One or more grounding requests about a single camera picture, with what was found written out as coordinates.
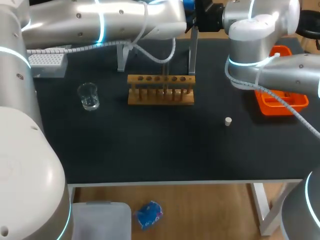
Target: white perforated box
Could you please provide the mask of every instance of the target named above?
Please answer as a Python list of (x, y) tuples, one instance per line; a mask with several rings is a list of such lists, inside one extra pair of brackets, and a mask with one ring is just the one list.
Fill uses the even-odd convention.
[(29, 57), (32, 68), (57, 68), (61, 67), (64, 54), (34, 54)]
[[(69, 49), (70, 45), (48, 49)], [(63, 78), (65, 76), (68, 58), (66, 54), (33, 54), (29, 63), (34, 78)]]

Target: blue plastic bag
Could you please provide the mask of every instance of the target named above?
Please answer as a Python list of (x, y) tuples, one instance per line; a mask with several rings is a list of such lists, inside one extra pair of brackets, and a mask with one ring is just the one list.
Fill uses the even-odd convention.
[(163, 214), (161, 206), (155, 201), (151, 201), (137, 211), (135, 213), (135, 217), (137, 218), (142, 230), (146, 230), (159, 221)]

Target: clear glass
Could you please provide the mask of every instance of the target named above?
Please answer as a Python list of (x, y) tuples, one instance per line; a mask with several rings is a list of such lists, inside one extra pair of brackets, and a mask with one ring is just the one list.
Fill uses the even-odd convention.
[(78, 95), (85, 110), (93, 111), (99, 107), (98, 88), (95, 84), (86, 82), (80, 85)]

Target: black chair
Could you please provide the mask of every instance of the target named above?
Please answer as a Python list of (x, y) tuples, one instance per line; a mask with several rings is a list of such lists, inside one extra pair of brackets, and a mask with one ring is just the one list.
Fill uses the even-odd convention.
[(308, 39), (315, 40), (316, 48), (320, 51), (320, 12), (302, 10), (296, 33), (303, 37), (301, 45), (304, 48)]

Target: glowing blue light ring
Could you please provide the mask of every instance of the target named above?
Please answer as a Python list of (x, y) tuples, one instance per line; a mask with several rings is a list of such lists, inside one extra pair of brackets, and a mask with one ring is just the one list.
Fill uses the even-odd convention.
[(318, 84), (318, 97), (320, 98), (320, 78), (319, 78), (319, 84)]
[(317, 218), (314, 210), (312, 209), (312, 206), (311, 206), (311, 203), (310, 203), (310, 200), (309, 200), (309, 194), (308, 194), (308, 184), (309, 184), (309, 178), (310, 178), (310, 175), (312, 174), (312, 172), (310, 172), (309, 176), (307, 177), (306, 181), (305, 181), (305, 199), (306, 199), (306, 204), (309, 208), (309, 211), (311, 213), (311, 216), (313, 217), (313, 220), (315, 221), (315, 223), (318, 225), (318, 227), (320, 228), (320, 221), (319, 219)]
[(258, 61), (258, 62), (254, 62), (254, 63), (238, 63), (238, 62), (232, 61), (232, 60), (229, 58), (229, 62), (230, 62), (231, 64), (236, 65), (236, 66), (241, 66), (241, 67), (250, 67), (250, 66), (263, 65), (264, 63), (268, 63), (269, 60), (270, 60), (270, 57), (266, 58), (265, 60)]
[(69, 216), (68, 216), (68, 219), (65, 223), (65, 226), (60, 234), (60, 236), (56, 239), (56, 240), (60, 240), (61, 237), (63, 236), (63, 234), (65, 233), (66, 229), (67, 229), (67, 226), (68, 226), (68, 223), (69, 223), (69, 220), (70, 220), (70, 216), (71, 216), (71, 202), (70, 202), (70, 199), (69, 199), (69, 205), (70, 205), (70, 208), (69, 208)]
[(27, 28), (29, 28), (31, 25), (31, 19), (29, 20), (28, 24), (25, 25), (23, 28), (21, 28), (21, 32), (23, 32), (24, 30), (26, 30)]
[[(95, 4), (100, 4), (99, 0), (94, 0)], [(105, 38), (105, 18), (104, 14), (99, 11), (99, 20), (100, 20), (100, 36), (98, 41), (96, 41), (98, 44), (102, 43)]]
[(7, 54), (11, 54), (11, 55), (14, 55), (14, 56), (20, 58), (22, 61), (24, 61), (24, 62), (28, 65), (29, 68), (31, 68), (30, 63), (29, 63), (29, 62), (27, 61), (27, 59), (26, 59), (24, 56), (22, 56), (20, 53), (12, 50), (12, 49), (10, 49), (10, 48), (3, 47), (3, 46), (0, 46), (0, 52), (7, 53)]
[(167, 1), (169, 1), (169, 0), (153, 0), (153, 1), (149, 2), (148, 4), (155, 5), (155, 4), (160, 4), (160, 3), (167, 2)]
[(251, 18), (252, 18), (252, 10), (253, 10), (253, 8), (254, 8), (254, 3), (255, 3), (255, 0), (251, 0), (250, 8), (249, 8), (249, 14), (248, 14), (248, 19), (251, 19)]

